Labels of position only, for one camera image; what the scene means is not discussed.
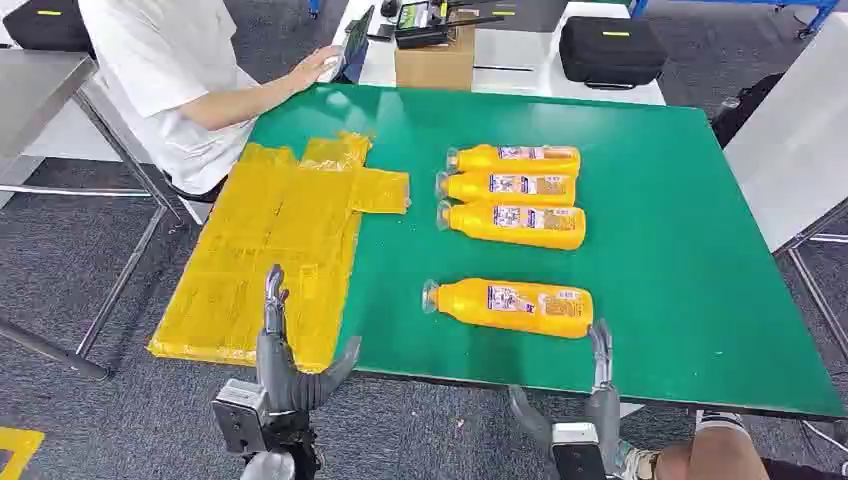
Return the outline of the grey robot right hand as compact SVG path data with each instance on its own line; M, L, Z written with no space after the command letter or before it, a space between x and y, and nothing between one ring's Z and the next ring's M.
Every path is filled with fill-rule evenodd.
M509 406L525 433L546 450L559 479L618 479L620 396L612 381L612 337L603 319L588 330L594 383L584 421L555 423L532 407L518 385L508 387Z

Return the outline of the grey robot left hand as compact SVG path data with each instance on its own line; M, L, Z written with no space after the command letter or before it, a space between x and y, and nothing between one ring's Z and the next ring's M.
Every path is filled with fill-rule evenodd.
M350 338L342 357L320 373L297 368L287 339L285 303L288 290L282 287L284 272L271 266L264 287L263 325L256 342L257 379L267 394L269 410L276 414L308 412L321 407L356 366L362 338Z

